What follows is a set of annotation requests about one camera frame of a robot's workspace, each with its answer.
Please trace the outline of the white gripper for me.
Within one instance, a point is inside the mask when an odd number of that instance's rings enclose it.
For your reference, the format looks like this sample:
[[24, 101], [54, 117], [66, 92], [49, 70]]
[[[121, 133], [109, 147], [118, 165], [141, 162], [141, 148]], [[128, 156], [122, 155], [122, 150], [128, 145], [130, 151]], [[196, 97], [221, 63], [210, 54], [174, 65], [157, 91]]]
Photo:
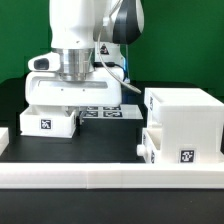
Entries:
[[[25, 98], [40, 106], [118, 106], [122, 102], [121, 85], [105, 70], [95, 70], [85, 81], [64, 81], [55, 72], [31, 72], [26, 78]], [[82, 125], [84, 111], [77, 124]]]

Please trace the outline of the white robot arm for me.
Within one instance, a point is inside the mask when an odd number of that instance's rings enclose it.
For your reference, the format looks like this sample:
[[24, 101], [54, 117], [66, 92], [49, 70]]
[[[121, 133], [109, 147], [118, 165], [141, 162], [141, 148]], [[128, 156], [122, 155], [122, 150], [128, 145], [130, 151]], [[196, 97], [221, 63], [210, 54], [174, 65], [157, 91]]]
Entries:
[[31, 112], [79, 113], [118, 106], [124, 72], [120, 46], [144, 29], [140, 0], [49, 0], [51, 51], [28, 62], [25, 98]]

